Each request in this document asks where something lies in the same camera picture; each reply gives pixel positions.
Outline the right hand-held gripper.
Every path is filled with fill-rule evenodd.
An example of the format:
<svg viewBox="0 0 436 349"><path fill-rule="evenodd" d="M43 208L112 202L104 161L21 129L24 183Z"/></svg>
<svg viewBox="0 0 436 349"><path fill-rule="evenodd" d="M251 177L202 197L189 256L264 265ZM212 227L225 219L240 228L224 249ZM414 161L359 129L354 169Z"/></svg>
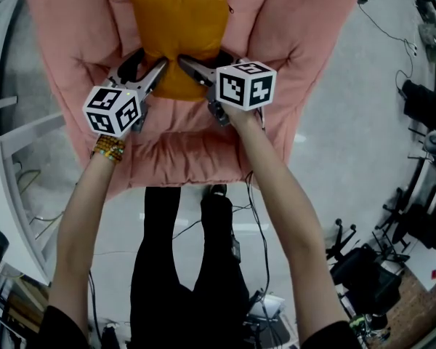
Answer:
<svg viewBox="0 0 436 349"><path fill-rule="evenodd" d="M217 68L209 68L199 60L179 55L179 67L197 83L210 87L207 92L209 110L216 120L230 123L222 105L252 111L272 103L277 71L261 62L239 63L241 59L224 49L217 55Z"/></svg>

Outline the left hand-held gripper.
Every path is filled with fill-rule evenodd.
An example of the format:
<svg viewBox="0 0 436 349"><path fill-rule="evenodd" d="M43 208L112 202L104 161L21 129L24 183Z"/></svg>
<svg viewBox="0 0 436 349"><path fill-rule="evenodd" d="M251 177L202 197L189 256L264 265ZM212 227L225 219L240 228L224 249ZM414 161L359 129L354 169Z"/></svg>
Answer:
<svg viewBox="0 0 436 349"><path fill-rule="evenodd" d="M159 85L169 65L166 58L157 60L140 80L138 68L144 56L143 48L129 53L118 67L110 69L103 85L92 88L83 112L94 133L123 137L130 130L142 130L148 114L145 98Z"/></svg>

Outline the mustard yellow cushion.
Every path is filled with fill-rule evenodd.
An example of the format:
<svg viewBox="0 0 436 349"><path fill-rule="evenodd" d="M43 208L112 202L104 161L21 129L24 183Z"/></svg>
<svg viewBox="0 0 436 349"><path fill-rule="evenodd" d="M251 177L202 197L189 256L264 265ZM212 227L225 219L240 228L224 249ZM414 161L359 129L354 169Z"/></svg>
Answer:
<svg viewBox="0 0 436 349"><path fill-rule="evenodd" d="M156 97L199 102L206 88L184 72L177 62L188 55L209 65L217 57L229 16L227 0L130 0L151 67L166 58L168 66L153 94Z"/></svg>

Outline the person's right forearm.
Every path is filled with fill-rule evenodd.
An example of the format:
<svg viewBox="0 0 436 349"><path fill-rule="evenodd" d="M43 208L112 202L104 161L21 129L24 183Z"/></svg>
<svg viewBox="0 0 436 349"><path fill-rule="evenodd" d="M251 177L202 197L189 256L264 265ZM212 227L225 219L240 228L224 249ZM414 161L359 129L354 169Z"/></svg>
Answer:
<svg viewBox="0 0 436 349"><path fill-rule="evenodd" d="M328 264L323 229L312 203L281 160L254 114L224 107L235 127L288 260L299 341L346 320Z"/></svg>

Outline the person's left forearm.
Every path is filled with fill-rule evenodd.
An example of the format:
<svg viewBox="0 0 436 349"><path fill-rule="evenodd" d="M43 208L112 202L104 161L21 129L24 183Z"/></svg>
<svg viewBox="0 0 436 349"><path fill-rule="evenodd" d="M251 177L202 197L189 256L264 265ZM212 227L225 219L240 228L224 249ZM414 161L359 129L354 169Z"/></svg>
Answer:
<svg viewBox="0 0 436 349"><path fill-rule="evenodd" d="M87 320L89 271L115 163L96 153L75 186L57 234L49 304L74 321Z"/></svg>

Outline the white square table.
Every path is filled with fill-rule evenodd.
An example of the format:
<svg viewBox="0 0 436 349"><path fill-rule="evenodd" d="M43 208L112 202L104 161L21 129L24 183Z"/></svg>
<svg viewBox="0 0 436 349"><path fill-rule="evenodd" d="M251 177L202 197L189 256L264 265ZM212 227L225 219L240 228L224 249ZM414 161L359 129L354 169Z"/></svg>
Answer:
<svg viewBox="0 0 436 349"><path fill-rule="evenodd" d="M0 100L0 108L16 102L14 97ZM12 155L64 125L61 112L57 112L0 135L0 233L9 242L3 261L44 285L51 280L48 257L25 213Z"/></svg>

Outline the person's black-clothed body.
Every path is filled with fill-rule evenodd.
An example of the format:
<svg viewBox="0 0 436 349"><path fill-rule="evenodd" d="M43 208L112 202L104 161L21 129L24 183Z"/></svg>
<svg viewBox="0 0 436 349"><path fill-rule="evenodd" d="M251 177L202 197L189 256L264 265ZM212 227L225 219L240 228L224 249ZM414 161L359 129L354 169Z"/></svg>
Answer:
<svg viewBox="0 0 436 349"><path fill-rule="evenodd" d="M243 322L249 291L232 253L232 204L206 194L201 201L204 253L193 289L179 282L172 233L179 188L145 191L144 237L131 284L130 349L246 349ZM316 332L302 349L361 349L347 320Z"/></svg>

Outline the black bag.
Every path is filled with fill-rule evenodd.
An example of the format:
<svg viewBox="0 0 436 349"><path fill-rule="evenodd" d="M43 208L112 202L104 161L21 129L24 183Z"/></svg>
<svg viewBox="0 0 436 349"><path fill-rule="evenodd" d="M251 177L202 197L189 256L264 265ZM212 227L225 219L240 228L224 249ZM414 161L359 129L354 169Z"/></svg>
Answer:
<svg viewBox="0 0 436 349"><path fill-rule="evenodd" d="M436 129L436 92L410 80L404 82L401 91L405 99L404 114L429 129Z"/></svg>

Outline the black office chair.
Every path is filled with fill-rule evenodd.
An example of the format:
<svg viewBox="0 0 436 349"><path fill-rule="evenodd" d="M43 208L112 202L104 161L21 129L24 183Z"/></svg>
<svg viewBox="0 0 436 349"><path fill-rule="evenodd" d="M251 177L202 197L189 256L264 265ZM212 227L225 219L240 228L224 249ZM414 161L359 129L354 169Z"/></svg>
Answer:
<svg viewBox="0 0 436 349"><path fill-rule="evenodd" d="M382 209L390 213L390 216L375 230L382 230L385 236L392 225L396 224L391 243L401 243L404 249L408 243L404 241L406 235L416 238L428 249L436 249L436 205L429 214L427 209L418 203L412 203L406 211L406 206L411 199L411 193L401 188L396 189L396 202L393 208L383 205Z"/></svg>
<svg viewBox="0 0 436 349"><path fill-rule="evenodd" d="M336 219L338 228L334 245L326 249L326 259L335 260L331 277L335 285L343 286L353 310L358 314L372 316L385 315L399 300L401 277L382 266L393 262L400 267L410 259L406 254L398 254L393 246L373 249L369 244L352 248L342 254L342 249L356 234L356 225L350 226L351 234L343 237L342 220Z"/></svg>

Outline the wooden boards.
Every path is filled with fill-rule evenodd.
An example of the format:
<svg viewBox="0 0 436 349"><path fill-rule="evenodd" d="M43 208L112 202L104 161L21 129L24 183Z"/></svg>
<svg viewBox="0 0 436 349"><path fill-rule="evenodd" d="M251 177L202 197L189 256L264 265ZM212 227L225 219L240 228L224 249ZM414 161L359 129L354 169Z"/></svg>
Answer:
<svg viewBox="0 0 436 349"><path fill-rule="evenodd" d="M7 298L7 324L25 340L36 336L47 309L49 287L23 276L12 281Z"/></svg>

